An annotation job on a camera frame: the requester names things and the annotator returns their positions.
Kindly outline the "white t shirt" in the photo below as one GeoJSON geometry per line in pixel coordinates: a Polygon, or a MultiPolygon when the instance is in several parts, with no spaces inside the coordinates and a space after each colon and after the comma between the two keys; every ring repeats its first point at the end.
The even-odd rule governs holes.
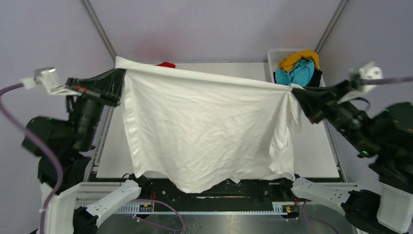
{"type": "Polygon", "coordinates": [[[149,65],[124,69],[122,115],[136,176],[157,172],[184,193],[231,179],[294,180],[290,130],[301,107],[289,86],[149,65]]]}

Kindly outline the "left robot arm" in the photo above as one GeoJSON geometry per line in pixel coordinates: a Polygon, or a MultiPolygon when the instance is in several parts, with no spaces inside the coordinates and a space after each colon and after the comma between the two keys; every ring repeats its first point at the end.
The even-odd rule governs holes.
{"type": "Polygon", "coordinates": [[[50,95],[66,97],[67,120],[38,116],[25,127],[23,148],[40,158],[42,193],[39,234],[94,234],[120,207],[151,194],[148,178],[130,174],[123,185],[88,206],[76,206],[76,195],[94,149],[93,140],[105,107],[120,105],[126,71],[115,68],[92,78],[62,82],[55,68],[35,70],[25,88],[41,84],[50,95]]]}

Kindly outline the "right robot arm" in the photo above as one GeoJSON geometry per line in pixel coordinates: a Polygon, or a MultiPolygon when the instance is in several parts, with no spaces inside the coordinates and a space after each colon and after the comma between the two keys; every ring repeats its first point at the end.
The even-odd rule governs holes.
{"type": "Polygon", "coordinates": [[[355,228],[369,234],[406,234],[413,219],[413,105],[390,105],[375,117],[345,100],[356,86],[343,81],[329,87],[293,88],[308,120],[328,121],[358,152],[374,158],[369,168],[382,186],[381,194],[311,185],[301,178],[280,186],[281,198],[315,201],[341,213],[355,228]]]}

